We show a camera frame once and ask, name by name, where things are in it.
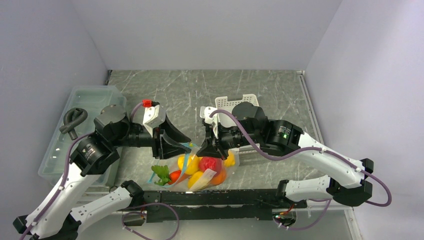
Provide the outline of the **yellow lemon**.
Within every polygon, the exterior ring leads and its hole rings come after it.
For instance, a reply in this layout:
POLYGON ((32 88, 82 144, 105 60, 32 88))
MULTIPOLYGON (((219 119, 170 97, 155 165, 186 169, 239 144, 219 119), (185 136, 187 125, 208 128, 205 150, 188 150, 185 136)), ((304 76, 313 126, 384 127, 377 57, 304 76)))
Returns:
POLYGON ((225 168, 232 167, 236 164, 236 157, 232 150, 228 151, 228 157, 222 162, 225 168))
POLYGON ((193 175, 195 172, 199 171, 199 161, 201 160, 200 157, 196 155, 189 155, 188 159, 185 163, 185 155, 180 155, 177 159, 177 165, 179 169, 182 171, 185 167, 185 174, 186 175, 193 175))
POLYGON ((204 173, 202 171, 197 171, 193 175, 191 175, 187 183, 188 189, 192 188, 193 185, 200 179, 200 177, 203 176, 203 174, 204 173))

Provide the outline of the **red bell pepper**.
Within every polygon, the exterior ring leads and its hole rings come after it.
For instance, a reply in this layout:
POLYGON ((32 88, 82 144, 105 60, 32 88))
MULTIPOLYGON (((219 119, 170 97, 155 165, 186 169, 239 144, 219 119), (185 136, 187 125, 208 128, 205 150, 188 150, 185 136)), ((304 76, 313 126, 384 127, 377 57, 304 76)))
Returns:
POLYGON ((198 168, 202 172, 210 169, 219 174, 222 170, 222 160, 220 158, 205 156, 199 161, 198 168))

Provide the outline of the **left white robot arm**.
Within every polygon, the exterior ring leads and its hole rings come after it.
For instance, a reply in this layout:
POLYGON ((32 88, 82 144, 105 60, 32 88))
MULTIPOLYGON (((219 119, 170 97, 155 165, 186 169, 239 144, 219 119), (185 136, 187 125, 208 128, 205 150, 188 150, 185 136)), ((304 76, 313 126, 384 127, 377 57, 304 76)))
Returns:
POLYGON ((61 178, 30 214, 17 217, 13 226, 21 238, 74 240, 91 224, 123 209, 137 210, 144 191, 134 181, 124 181, 110 194, 76 207, 86 190, 115 163, 120 147, 151 148, 156 159, 191 152, 190 138, 179 131, 158 102, 147 106, 143 122, 133 122, 123 106, 108 105, 94 119, 94 131, 78 137, 69 147, 61 178))

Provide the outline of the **clear zip top bag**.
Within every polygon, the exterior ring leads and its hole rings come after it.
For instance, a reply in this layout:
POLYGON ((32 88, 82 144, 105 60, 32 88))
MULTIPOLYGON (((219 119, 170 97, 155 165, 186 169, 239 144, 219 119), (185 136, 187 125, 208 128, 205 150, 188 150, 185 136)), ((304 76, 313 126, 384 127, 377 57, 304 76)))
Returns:
POLYGON ((228 150, 225 160, 211 156, 197 156, 200 149, 193 143, 184 143, 190 153, 182 153, 151 166, 151 177, 147 181, 173 192, 195 192, 230 182, 240 165, 239 150, 228 150))

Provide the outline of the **yellow lemon front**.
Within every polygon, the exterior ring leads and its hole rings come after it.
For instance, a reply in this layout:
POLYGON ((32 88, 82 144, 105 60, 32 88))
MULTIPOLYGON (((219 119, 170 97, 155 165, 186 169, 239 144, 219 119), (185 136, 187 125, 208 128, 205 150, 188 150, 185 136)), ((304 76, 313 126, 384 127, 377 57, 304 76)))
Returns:
POLYGON ((191 175, 187 183, 188 189, 192 188, 193 185, 200 179, 200 177, 203 176, 203 174, 204 173, 202 171, 197 171, 193 175, 191 175))

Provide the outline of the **orange tangerine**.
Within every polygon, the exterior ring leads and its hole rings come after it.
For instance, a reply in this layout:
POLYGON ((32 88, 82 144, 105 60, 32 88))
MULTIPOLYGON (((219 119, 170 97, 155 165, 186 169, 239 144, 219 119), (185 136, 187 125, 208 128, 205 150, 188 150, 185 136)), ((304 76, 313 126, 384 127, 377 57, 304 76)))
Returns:
POLYGON ((210 180, 209 184, 213 186, 220 185, 226 180, 226 178, 227 171, 225 169, 222 169, 219 174, 217 174, 210 180))

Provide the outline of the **orange carrot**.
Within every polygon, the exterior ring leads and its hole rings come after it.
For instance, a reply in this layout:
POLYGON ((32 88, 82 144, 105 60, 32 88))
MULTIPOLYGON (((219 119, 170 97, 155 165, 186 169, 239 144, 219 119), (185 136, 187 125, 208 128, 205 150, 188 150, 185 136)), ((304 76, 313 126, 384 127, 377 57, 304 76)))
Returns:
POLYGON ((169 175, 168 175, 169 180, 168 180, 167 184, 168 185, 174 184, 179 179, 181 173, 182 173, 181 170, 176 170, 176 171, 169 173, 169 175))

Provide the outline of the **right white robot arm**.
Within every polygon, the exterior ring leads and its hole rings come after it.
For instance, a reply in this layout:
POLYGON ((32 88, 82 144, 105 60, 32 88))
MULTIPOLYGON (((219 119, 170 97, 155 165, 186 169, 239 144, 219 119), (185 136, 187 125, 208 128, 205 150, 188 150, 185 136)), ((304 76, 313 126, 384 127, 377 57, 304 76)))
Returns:
POLYGON ((372 197, 373 186, 367 181, 374 169, 372 160, 348 159, 295 124, 269 119, 259 106, 244 101, 232 111, 202 107, 200 116, 205 138, 197 152, 199 157, 226 160, 231 149, 251 146, 268 160, 297 160, 322 172, 321 177, 313 179, 281 180, 275 200, 282 208, 307 199, 332 199, 357 207, 372 197))

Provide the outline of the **green leafy vegetable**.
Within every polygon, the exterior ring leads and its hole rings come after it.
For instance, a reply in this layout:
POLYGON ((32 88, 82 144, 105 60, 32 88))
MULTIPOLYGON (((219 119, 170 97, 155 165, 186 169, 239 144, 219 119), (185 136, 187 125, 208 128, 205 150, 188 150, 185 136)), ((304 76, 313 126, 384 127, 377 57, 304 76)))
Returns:
POLYGON ((164 186, 171 182, 170 171, 167 165, 153 165, 151 170, 157 175, 159 178, 158 181, 154 183, 158 186, 164 186))

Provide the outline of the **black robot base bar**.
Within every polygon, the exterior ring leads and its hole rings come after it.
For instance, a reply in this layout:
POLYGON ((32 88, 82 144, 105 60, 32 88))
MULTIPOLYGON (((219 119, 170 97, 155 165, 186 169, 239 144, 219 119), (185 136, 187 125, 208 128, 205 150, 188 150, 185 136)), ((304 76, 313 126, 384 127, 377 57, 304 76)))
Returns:
POLYGON ((147 223, 180 220, 256 219, 271 221, 284 209, 305 209, 307 202, 291 202, 276 189, 184 191, 147 190, 125 211, 144 210, 147 223))

